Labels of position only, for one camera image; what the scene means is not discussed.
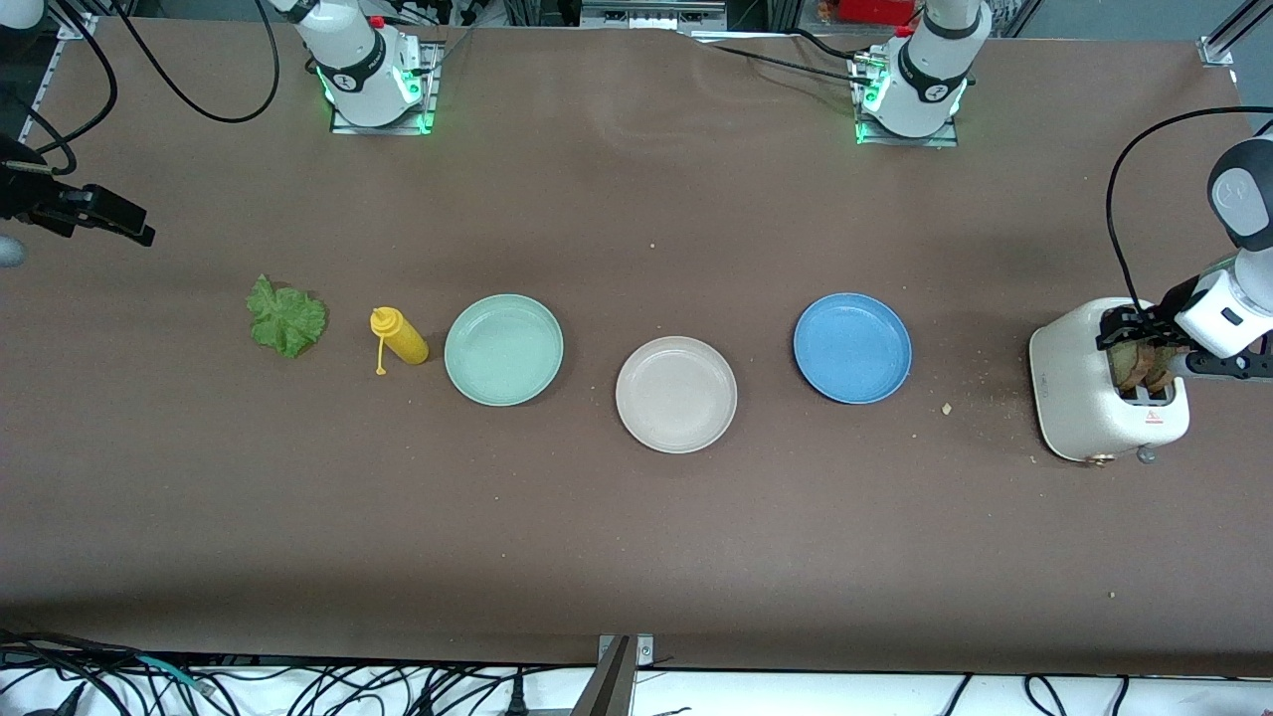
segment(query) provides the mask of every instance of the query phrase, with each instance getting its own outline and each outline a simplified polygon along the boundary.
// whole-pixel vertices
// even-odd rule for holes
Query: red object
[[[841,20],[904,25],[915,13],[915,0],[840,0]]]

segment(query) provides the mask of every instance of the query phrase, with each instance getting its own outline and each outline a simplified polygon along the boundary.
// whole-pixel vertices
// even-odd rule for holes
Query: green plate
[[[451,382],[470,400],[517,405],[552,382],[563,350],[551,311],[533,298],[502,293],[460,313],[443,354]]]

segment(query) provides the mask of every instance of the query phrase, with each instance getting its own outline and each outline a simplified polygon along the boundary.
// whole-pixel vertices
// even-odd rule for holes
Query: white plate
[[[685,336],[657,338],[636,349],[615,385],[628,432],[659,452],[685,454],[712,445],[738,406],[738,383],[714,348]]]

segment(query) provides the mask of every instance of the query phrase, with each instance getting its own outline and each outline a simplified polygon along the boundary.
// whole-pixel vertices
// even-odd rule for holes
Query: plate
[[[813,302],[796,324],[796,364],[819,392],[867,404],[892,395],[910,372],[910,335],[883,303],[861,293]]]
[[[460,392],[482,405],[517,405],[538,395],[561,367],[561,326],[542,303],[503,293],[456,319],[443,359]]]
[[[638,348],[615,385],[619,419],[642,445],[673,455],[715,442],[738,408],[733,371],[714,348],[685,336]]]

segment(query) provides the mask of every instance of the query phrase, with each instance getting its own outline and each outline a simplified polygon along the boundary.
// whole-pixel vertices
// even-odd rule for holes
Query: blue plate
[[[901,319],[861,293],[833,293],[796,324],[796,364],[819,392],[855,405],[892,395],[910,372],[910,336]]]

